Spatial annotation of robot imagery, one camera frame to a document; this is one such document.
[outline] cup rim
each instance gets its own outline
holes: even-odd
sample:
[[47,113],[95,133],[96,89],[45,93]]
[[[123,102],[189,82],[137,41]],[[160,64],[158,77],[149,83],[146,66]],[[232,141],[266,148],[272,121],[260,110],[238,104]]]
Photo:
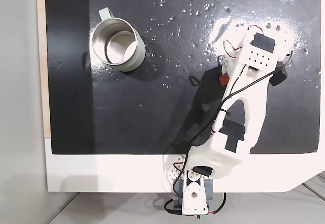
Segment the cup rim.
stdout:
[[[94,48],[94,37],[93,37],[93,35],[92,35],[92,48],[93,48],[93,50],[94,50],[94,52],[95,52],[95,54],[96,54],[96,56],[103,62],[103,63],[105,63],[105,64],[107,64],[107,65],[110,65],[110,66],[120,66],[120,65],[123,65],[123,64],[126,64],[126,63],[128,63],[134,56],[135,56],[135,54],[136,54],[136,52],[137,52],[137,49],[138,49],[138,36],[137,36],[137,33],[136,33],[136,30],[135,30],[135,28],[134,27],[132,27],[132,25],[131,24],[129,24],[127,21],[125,21],[124,19],[121,19],[121,18],[118,18],[118,17],[111,17],[111,18],[108,18],[108,19],[105,19],[105,20],[103,20],[103,21],[101,21],[99,24],[97,24],[97,26],[94,28],[94,30],[93,30],[93,34],[95,33],[95,31],[96,31],[96,29],[101,25],[101,24],[103,24],[104,22],[106,22],[106,21],[108,21],[108,20],[110,20],[110,19],[117,19],[117,20],[120,20],[120,21],[122,21],[122,22],[124,22],[124,23],[126,23],[131,29],[132,29],[132,32],[133,32],[133,34],[134,34],[134,37],[135,37],[135,40],[136,40],[136,48],[135,48],[135,50],[134,50],[134,52],[133,52],[133,54],[132,54],[132,56],[128,59],[128,60],[125,60],[125,61],[122,61],[122,62],[120,62],[120,63],[109,63],[108,61],[110,61],[109,59],[108,59],[108,56],[107,56],[107,52],[105,51],[105,57],[106,57],[106,60],[103,60],[103,59],[101,59],[98,55],[97,55],[97,53],[96,53],[96,50],[95,50],[95,48]],[[106,41],[106,43],[105,43],[105,47],[107,47],[107,43],[110,41],[110,39],[108,39],[107,41]]]

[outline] black tabletop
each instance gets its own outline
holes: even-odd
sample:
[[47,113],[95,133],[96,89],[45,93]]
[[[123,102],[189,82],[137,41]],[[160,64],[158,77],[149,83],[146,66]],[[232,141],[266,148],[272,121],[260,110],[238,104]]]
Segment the black tabletop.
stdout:
[[[104,7],[131,23],[147,46],[133,72],[90,60],[89,36]],[[218,80],[220,51],[208,41],[221,18],[227,22],[214,42],[255,22],[294,34],[289,78],[269,87],[251,153],[317,151],[320,0],[46,0],[46,18],[53,154],[185,153],[225,90]],[[231,112],[244,121],[240,103]],[[196,144],[209,135],[207,129]]]

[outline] black cable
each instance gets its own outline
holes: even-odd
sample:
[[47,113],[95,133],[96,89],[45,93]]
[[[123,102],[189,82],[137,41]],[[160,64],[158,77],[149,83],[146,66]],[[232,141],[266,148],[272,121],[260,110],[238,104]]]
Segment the black cable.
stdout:
[[227,194],[226,193],[223,193],[223,201],[222,201],[221,205],[215,211],[209,212],[209,214],[216,214],[216,213],[218,213],[224,207],[226,199],[227,199]]
[[311,191],[313,194],[315,194],[317,197],[319,197],[320,199],[324,200],[325,201],[325,198],[320,195],[318,192],[316,192],[315,190],[313,190],[310,186],[308,186],[306,183],[302,183],[301,184],[302,186],[304,186],[305,188],[307,188],[309,191]]
[[165,209],[165,211],[167,211],[168,213],[171,213],[171,209],[168,209],[168,208],[167,208],[167,205],[168,205],[170,202],[172,202],[172,201],[173,201],[173,199],[168,200],[168,201],[165,203],[165,205],[164,205],[164,209]]
[[238,93],[240,93],[240,92],[242,92],[242,91],[244,91],[244,90],[246,90],[246,89],[248,89],[249,87],[251,87],[251,86],[253,86],[254,84],[257,84],[258,82],[260,82],[260,81],[262,81],[263,79],[266,79],[267,77],[269,77],[269,76],[271,76],[271,75],[273,75],[273,74],[275,74],[275,73],[277,73],[277,72],[279,72],[282,68],[284,68],[284,67],[286,67],[287,65],[289,65],[289,63],[291,62],[291,60],[292,60],[292,57],[293,57],[293,54],[294,54],[294,52],[293,51],[291,51],[290,52],[290,57],[289,57],[289,59],[288,59],[288,61],[285,63],[285,64],[283,64],[282,66],[280,66],[280,67],[278,67],[278,68],[276,68],[275,70],[273,70],[273,71],[271,71],[270,73],[267,73],[266,75],[264,75],[263,77],[261,77],[261,78],[259,78],[259,79],[257,79],[257,80],[255,80],[255,81],[253,81],[252,83],[250,83],[250,84],[248,84],[247,86],[245,86],[245,87],[243,87],[243,88],[241,88],[241,89],[239,89],[239,90],[237,90],[236,92],[233,92],[233,93],[231,93],[231,94],[229,94],[227,97],[225,97],[222,101],[221,101],[221,103],[220,103],[220,105],[219,105],[219,107],[218,107],[218,109],[217,109],[217,111],[216,111],[216,113],[213,115],[213,117],[212,117],[212,119],[189,141],[189,143],[188,143],[188,150],[187,150],[187,152],[186,152],[186,155],[185,155],[185,159],[184,159],[184,164],[183,164],[183,168],[182,168],[182,170],[181,170],[181,172],[179,173],[179,175],[178,175],[178,177],[175,179],[175,181],[174,181],[174,183],[173,183],[173,191],[174,191],[174,193],[178,196],[178,197],[180,197],[180,198],[183,198],[183,196],[181,196],[176,190],[175,190],[175,185],[176,185],[176,182],[179,180],[179,178],[181,177],[181,175],[183,174],[183,172],[184,172],[184,170],[185,170],[185,167],[186,167],[186,163],[187,163],[187,158],[188,158],[188,154],[189,154],[189,150],[191,149],[191,146],[192,146],[192,142],[215,120],[215,118],[217,117],[217,115],[218,115],[218,113],[219,113],[219,111],[221,110],[221,107],[224,105],[224,103],[228,100],[228,99],[230,99],[232,96],[234,96],[234,95],[236,95],[236,94],[238,94]]

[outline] cup handle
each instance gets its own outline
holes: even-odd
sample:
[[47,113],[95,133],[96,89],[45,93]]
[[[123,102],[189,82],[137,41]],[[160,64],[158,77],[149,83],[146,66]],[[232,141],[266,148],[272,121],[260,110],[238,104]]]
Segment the cup handle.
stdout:
[[100,16],[102,21],[114,17],[113,13],[111,12],[110,9],[108,9],[108,7],[105,7],[104,9],[100,10]]

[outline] gray wall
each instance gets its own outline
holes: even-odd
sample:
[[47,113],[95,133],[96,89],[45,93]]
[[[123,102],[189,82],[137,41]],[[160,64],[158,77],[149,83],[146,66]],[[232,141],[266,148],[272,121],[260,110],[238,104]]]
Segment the gray wall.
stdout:
[[36,0],[0,17],[0,223],[49,223],[76,194],[46,189]]

